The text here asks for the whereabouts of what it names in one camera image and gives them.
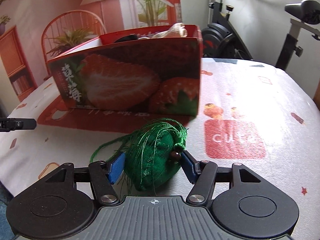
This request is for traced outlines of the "beige knitted cloth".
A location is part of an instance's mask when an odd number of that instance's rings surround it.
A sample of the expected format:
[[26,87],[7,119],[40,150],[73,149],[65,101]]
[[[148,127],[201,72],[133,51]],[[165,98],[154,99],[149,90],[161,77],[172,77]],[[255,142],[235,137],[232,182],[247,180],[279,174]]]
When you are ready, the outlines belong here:
[[175,23],[168,30],[148,36],[139,37],[139,40],[153,39],[153,38],[173,38],[173,37],[187,37],[188,32],[183,23]]

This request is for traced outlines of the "printed room scene backdrop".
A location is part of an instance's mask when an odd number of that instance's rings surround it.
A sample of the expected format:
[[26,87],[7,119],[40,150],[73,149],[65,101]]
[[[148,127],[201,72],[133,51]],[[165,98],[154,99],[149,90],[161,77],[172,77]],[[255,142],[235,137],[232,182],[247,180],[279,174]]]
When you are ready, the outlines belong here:
[[22,101],[48,79],[48,61],[66,46],[180,20],[180,0],[1,0],[1,59]]

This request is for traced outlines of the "white cartoon print tablecloth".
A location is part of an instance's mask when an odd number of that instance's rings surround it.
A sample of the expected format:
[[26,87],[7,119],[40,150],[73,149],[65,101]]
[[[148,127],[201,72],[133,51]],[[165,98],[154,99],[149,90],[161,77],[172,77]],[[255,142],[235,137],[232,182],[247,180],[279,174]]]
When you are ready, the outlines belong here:
[[[141,128],[154,116],[129,111],[68,109],[53,79],[11,113],[33,118],[32,131],[1,134],[1,182],[14,195],[63,163],[108,159],[103,143]],[[319,239],[319,110],[282,70],[267,64],[203,60],[199,113],[178,116],[186,149],[197,160],[242,163],[291,196],[300,215],[294,239]]]

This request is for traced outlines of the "red strawberry cardboard box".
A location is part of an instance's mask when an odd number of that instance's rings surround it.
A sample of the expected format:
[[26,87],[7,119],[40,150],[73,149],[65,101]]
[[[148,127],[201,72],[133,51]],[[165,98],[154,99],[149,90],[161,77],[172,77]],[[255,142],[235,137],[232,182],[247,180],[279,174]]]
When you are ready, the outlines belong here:
[[127,35],[148,37],[171,26],[100,35],[49,60],[67,107],[197,115],[202,57],[198,26],[186,24],[187,37],[115,43]]

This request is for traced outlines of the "black exercise bike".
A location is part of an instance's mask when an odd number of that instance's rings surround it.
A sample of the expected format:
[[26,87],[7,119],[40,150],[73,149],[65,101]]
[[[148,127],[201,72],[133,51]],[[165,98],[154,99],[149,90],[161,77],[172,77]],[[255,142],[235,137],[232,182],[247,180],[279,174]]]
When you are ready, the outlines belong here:
[[204,57],[271,63],[300,57],[301,31],[319,40],[319,0],[212,0],[202,29]]

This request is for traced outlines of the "black dotted glove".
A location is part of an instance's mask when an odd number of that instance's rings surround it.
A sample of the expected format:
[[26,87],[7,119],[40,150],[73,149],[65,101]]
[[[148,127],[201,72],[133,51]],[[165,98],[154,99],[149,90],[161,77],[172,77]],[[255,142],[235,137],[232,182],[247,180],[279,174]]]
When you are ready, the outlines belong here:
[[136,34],[132,34],[132,35],[127,35],[127,36],[124,36],[124,37],[117,39],[115,41],[115,43],[135,41],[135,40],[138,40],[138,36]]

